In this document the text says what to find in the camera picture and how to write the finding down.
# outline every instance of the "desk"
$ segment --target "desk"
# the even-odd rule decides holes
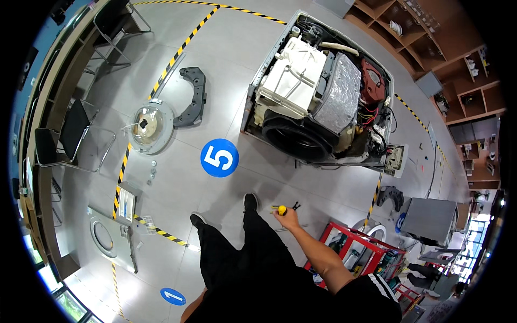
[[[20,130],[18,170],[20,186],[28,188],[24,205],[30,211],[30,227],[32,233],[41,238],[40,254],[44,253],[44,259],[55,265],[61,280],[77,271],[79,265],[70,255],[60,255],[52,213],[52,168],[36,165],[34,131],[37,128],[60,130],[68,102],[100,35],[93,19],[108,1],[99,0],[93,9],[88,6],[79,9],[56,37],[35,79]],[[135,29],[140,30],[130,19],[125,30]]]

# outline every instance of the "gray tile floor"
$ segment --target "gray tile floor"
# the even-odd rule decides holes
[[[438,112],[414,84],[407,71],[381,45],[360,29],[341,20],[309,0],[239,1],[226,4],[271,15],[288,21],[297,9],[344,32],[376,57],[394,76],[395,90],[427,125],[431,122],[438,143],[458,178],[448,167],[443,175],[437,170],[431,198],[465,201],[468,191],[452,139]],[[153,27],[154,33],[133,36],[121,46],[132,61],[124,69],[99,69],[88,100],[100,108],[95,124],[117,132],[117,139],[100,173],[88,174],[66,169],[56,171],[62,184],[63,201],[56,204],[63,226],[58,228],[62,249],[69,250],[81,269],[66,279],[70,288],[105,322],[124,322],[117,315],[111,264],[95,250],[88,229],[86,206],[95,206],[111,214],[117,177],[128,139],[119,131],[129,115],[144,103],[161,71],[185,38],[213,10],[197,4],[149,4],[137,9]],[[181,80],[179,68],[199,66],[207,77],[207,103],[203,122],[192,129],[175,130],[167,148],[157,156],[130,154],[124,180],[143,190],[142,216],[152,216],[164,231],[189,243],[198,244],[189,215],[197,211],[219,228],[228,240],[240,248],[242,230],[242,195],[253,191],[261,199],[260,215],[273,227],[280,225],[269,214],[271,204],[294,204],[299,201],[300,222],[318,238],[330,218],[354,225],[366,217],[375,190],[378,173],[349,167],[336,171],[318,171],[310,166],[294,168],[293,159],[239,133],[243,99],[247,86],[284,26],[244,12],[221,8],[197,33],[184,50],[184,57],[160,95],[178,115],[190,103],[192,86]],[[100,63],[92,60],[92,65]],[[433,147],[429,136],[411,113],[398,101],[393,103],[398,129],[391,142],[410,145],[402,178],[384,176],[382,185],[395,185],[406,196],[423,197],[432,177]],[[226,138],[239,150],[239,167],[231,176],[207,175],[200,163],[200,150],[210,140]],[[108,134],[93,133],[80,151],[79,160],[92,166],[108,140]],[[422,143],[423,150],[418,149]],[[156,178],[148,186],[151,160],[157,161]],[[390,206],[375,208],[373,218],[388,227],[388,242],[398,243],[393,223],[387,218]],[[170,305],[159,293],[163,287],[178,290],[192,302],[204,283],[198,253],[159,235],[148,235],[142,225],[135,227],[139,272],[117,270],[118,291],[124,315],[132,322],[178,322],[185,306]],[[289,232],[279,233],[296,263],[306,258]]]

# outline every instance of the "black pants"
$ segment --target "black pants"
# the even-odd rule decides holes
[[[425,278],[419,278],[413,275],[412,273],[409,273],[407,275],[407,278],[409,281],[413,284],[413,286],[426,288],[428,289],[431,287],[431,284],[433,281],[438,280],[440,276],[442,276],[442,273],[438,271],[438,269],[434,267],[427,267],[417,264],[410,264],[407,266],[412,271],[418,271],[422,275],[425,276]]]
[[[201,244],[201,275],[210,291],[218,286],[245,279],[254,272],[296,266],[278,234],[256,211],[244,214],[244,246],[235,249],[216,228],[201,224],[197,230]]]

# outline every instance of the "metal rod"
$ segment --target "metal rod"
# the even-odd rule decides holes
[[[305,227],[308,227],[309,225],[308,224],[302,224],[301,227],[302,228],[305,228]],[[287,231],[286,228],[281,228],[281,229],[278,229],[278,230],[275,230],[275,232],[282,232],[282,231]]]

